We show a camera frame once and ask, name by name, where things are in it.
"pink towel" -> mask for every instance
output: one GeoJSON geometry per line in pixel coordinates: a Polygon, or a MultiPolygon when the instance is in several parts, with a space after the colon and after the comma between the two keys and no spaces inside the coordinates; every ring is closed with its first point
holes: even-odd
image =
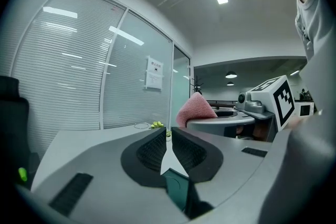
{"type": "Polygon", "coordinates": [[[187,127],[187,121],[190,119],[210,119],[216,117],[216,113],[204,97],[199,92],[195,92],[178,112],[176,122],[180,127],[187,127]]]}

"pink cloth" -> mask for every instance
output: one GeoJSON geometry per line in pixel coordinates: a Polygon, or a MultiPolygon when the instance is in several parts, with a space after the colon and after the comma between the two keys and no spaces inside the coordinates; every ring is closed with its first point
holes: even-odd
{"type": "Polygon", "coordinates": [[[190,119],[210,119],[216,117],[216,113],[204,97],[199,92],[195,92],[178,112],[176,122],[180,127],[187,127],[187,121],[190,119]]]}

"black chair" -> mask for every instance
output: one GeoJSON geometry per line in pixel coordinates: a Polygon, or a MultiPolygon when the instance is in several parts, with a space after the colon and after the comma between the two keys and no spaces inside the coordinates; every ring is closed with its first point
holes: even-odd
{"type": "Polygon", "coordinates": [[[19,96],[18,85],[17,79],[0,76],[0,135],[4,142],[1,147],[11,161],[11,170],[5,172],[15,182],[30,188],[40,159],[37,153],[30,152],[28,146],[29,103],[19,96]],[[26,182],[19,176],[18,169],[21,167],[27,171],[26,182]]]}

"window blind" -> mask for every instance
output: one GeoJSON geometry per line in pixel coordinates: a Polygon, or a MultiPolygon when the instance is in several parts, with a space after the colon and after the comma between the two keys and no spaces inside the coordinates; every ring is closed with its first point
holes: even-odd
{"type": "Polygon", "coordinates": [[[50,0],[32,22],[14,77],[30,104],[28,141],[40,156],[59,130],[98,130],[104,63],[123,13],[110,0],[50,0]]]}
{"type": "Polygon", "coordinates": [[[0,27],[0,75],[10,76],[15,51],[32,17],[46,0],[10,0],[0,27]]]}
{"type": "Polygon", "coordinates": [[[106,75],[104,128],[153,121],[168,126],[172,41],[131,12],[126,15],[120,30],[106,75]],[[162,90],[145,89],[147,56],[164,64],[162,90]]]}

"black slot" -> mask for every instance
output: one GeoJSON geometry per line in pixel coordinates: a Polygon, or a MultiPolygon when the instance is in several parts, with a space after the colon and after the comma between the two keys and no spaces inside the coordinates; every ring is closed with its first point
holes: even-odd
{"type": "Polygon", "coordinates": [[[257,150],[256,148],[251,148],[251,147],[246,147],[242,150],[242,152],[247,153],[247,154],[251,154],[251,155],[255,155],[258,157],[262,157],[265,158],[267,151],[262,151],[262,150],[257,150]]]}
{"type": "Polygon", "coordinates": [[[90,184],[93,176],[77,173],[50,202],[49,206],[68,217],[90,184]]]}

